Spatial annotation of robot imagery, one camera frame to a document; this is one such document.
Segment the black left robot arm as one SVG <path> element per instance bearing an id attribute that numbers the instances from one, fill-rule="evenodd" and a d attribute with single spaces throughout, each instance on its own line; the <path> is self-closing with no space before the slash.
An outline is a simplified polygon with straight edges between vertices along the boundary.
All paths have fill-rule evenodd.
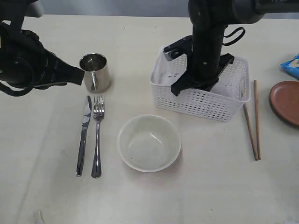
<path id="1" fill-rule="evenodd" d="M 33 89 L 81 85 L 84 72 L 48 51 L 39 36 L 22 29 L 25 17 L 41 17 L 36 0 L 0 2 L 0 90 L 18 97 Z"/>

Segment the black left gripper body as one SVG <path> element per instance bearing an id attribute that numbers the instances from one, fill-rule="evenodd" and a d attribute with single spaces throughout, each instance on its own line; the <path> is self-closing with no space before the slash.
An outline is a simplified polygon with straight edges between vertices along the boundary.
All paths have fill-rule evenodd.
<path id="1" fill-rule="evenodd" d="M 15 31 L 0 24 L 0 79 L 8 85 L 45 90 L 68 83 L 81 85 L 84 72 L 44 48 L 30 30 Z"/>

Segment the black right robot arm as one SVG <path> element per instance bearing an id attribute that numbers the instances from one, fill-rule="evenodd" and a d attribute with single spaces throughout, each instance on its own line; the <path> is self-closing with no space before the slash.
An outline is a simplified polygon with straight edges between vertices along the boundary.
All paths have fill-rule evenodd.
<path id="1" fill-rule="evenodd" d="M 186 89 L 210 91 L 219 81 L 225 68 L 234 62 L 231 54 L 221 54 L 223 46 L 238 42 L 245 29 L 238 27 L 225 35 L 231 24 L 253 24 L 271 13 L 297 13 L 297 0 L 190 0 L 188 12 L 192 23 L 192 35 L 186 36 L 163 49 L 167 61 L 185 54 L 187 67 L 181 77 L 171 85 L 171 92 L 178 96 Z M 238 31 L 234 40 L 224 43 Z"/>

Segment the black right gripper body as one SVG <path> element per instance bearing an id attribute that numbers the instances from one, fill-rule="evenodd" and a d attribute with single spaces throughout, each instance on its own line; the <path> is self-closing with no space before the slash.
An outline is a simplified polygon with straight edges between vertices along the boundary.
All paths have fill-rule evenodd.
<path id="1" fill-rule="evenodd" d="M 221 55 L 220 45 L 193 45 L 191 65 L 184 74 L 189 74 L 196 82 L 196 89 L 204 89 L 208 83 L 219 77 L 235 57 L 229 53 Z"/>

